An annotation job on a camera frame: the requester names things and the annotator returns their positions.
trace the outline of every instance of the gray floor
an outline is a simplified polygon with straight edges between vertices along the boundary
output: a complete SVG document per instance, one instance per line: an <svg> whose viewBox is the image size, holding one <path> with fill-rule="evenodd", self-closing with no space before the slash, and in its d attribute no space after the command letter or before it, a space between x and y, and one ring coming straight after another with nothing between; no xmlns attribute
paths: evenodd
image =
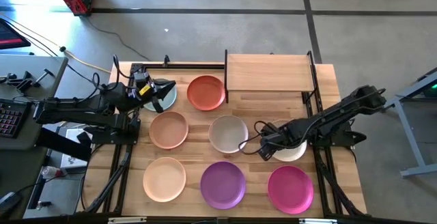
<svg viewBox="0 0 437 224"><path fill-rule="evenodd" d="M48 5L64 5L60 0L0 0L0 5L10 4L18 8L32 5L7 15L67 46L82 60L106 69L110 69L114 53L122 61L142 60L115 36L92 29L86 20L69 13L46 12ZM437 10L437 0L311 0L311 4L314 10ZM302 0L96 0L95 6L304 8ZM283 54L303 54L311 49L305 16L298 15L94 14L89 19L101 29L118 32L127 44L159 61L166 54L174 61L223 61L226 48L232 53ZM322 61L334 64L342 96L370 84L387 88L385 96L390 98L437 66L437 17L315 16L314 21ZM45 54L37 48L31 50ZM74 60L70 63L88 76L94 71ZM109 76L99 73L107 81ZM71 86L66 80L78 83ZM82 97L91 89L74 73L67 72L58 95ZM400 169L416 163L397 115L388 112L360 116L354 129L368 136L356 147L368 212L383 218L437 223L437 173L408 179L400 176ZM436 161L437 145L422 143L421 149L429 163ZM56 206L28 212L27 216L73 211L77 182L51 183L52 187L44 189L42 199L51 199Z"/></svg>

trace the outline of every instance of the gray metal stand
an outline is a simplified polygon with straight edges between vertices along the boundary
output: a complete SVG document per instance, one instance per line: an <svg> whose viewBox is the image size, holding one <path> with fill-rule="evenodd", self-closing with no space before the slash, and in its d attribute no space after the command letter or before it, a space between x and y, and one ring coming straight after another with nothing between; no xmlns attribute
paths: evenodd
<svg viewBox="0 0 437 224"><path fill-rule="evenodd" d="M397 114L401 120L402 126L404 127L405 133L407 135L408 141L410 142L410 146L412 149L412 152L414 153L414 157L417 160L418 167L409 168L406 170L401 171L401 175L403 177L405 176L415 176L422 173L431 173L431 172L437 172L437 163L426 165L425 161L423 160L422 154L420 152L420 149L417 145L417 141L414 138L414 134L412 132L412 127L408 122L408 119L406 117L406 114L404 112L404 108L402 107L402 100L406 98L413 98L417 94L421 93L422 90L430 88L432 85L435 85L437 82L437 71L429 74L424 79L421 79L420 81L416 82L414 85L406 88L404 91L398 93L394 98L387 101L387 103L384 106L384 110L387 110L391 107L395 107Z"/></svg>

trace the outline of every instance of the pink plate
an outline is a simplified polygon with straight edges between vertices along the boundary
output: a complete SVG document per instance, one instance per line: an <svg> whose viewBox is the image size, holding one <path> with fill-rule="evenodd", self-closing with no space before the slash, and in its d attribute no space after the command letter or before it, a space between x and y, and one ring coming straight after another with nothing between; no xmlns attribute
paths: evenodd
<svg viewBox="0 0 437 224"><path fill-rule="evenodd" d="M300 214L313 201L314 189L310 177L294 166L282 166L268 179L268 197L272 204L287 214Z"/></svg>

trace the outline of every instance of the plate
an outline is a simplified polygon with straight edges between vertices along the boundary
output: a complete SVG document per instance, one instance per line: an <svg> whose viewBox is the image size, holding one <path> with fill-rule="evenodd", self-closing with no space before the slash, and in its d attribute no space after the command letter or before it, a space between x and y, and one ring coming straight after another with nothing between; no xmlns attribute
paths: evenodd
<svg viewBox="0 0 437 224"><path fill-rule="evenodd" d="M240 203L246 191L246 180L234 164L217 162L203 173L200 191L210 206L226 210Z"/></svg>
<svg viewBox="0 0 437 224"><path fill-rule="evenodd" d="M287 123L289 121L287 120L277 120L273 122L273 125L280 127ZM292 162L294 160L298 160L303 154L305 153L305 150L307 149L307 141L304 141L300 146L294 149L282 149L280 151L276 151L273 154L273 157L281 160L283 162Z"/></svg>
<svg viewBox="0 0 437 224"><path fill-rule="evenodd" d="M225 86L216 77L199 76L188 85L188 101L201 111L211 111L225 99Z"/></svg>
<svg viewBox="0 0 437 224"><path fill-rule="evenodd" d="M162 149L172 149L184 142L188 135L188 122L175 111L165 111L157 115L149 128L152 142Z"/></svg>
<svg viewBox="0 0 437 224"><path fill-rule="evenodd" d="M311 178L294 166L282 166L268 179L268 197L278 210L300 214L307 210L314 197Z"/></svg>
<svg viewBox="0 0 437 224"><path fill-rule="evenodd" d="M223 115L213 121L208 136L212 146L218 151L234 153L239 150L238 144L249 138L249 131L240 118L235 115Z"/></svg>
<svg viewBox="0 0 437 224"><path fill-rule="evenodd" d="M157 81L167 81L167 79L157 79ZM165 96L164 100L159 99L158 102L165 111L166 109L170 108L176 101L176 97L178 96L178 91L176 89L176 86L174 86L170 92ZM144 108L148 109L149 111L155 111L155 107L153 107L152 102L149 102L144 105Z"/></svg>
<svg viewBox="0 0 437 224"><path fill-rule="evenodd" d="M186 173L184 166L169 157L150 163L144 172L143 188L152 200L166 202L175 199L184 190Z"/></svg>

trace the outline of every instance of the keyboard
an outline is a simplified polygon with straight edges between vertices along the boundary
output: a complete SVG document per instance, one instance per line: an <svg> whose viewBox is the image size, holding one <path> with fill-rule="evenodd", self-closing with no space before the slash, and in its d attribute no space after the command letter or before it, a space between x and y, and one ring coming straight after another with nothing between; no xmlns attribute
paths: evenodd
<svg viewBox="0 0 437 224"><path fill-rule="evenodd" d="M0 98L0 137L15 139L29 114L30 107L30 102Z"/></svg>

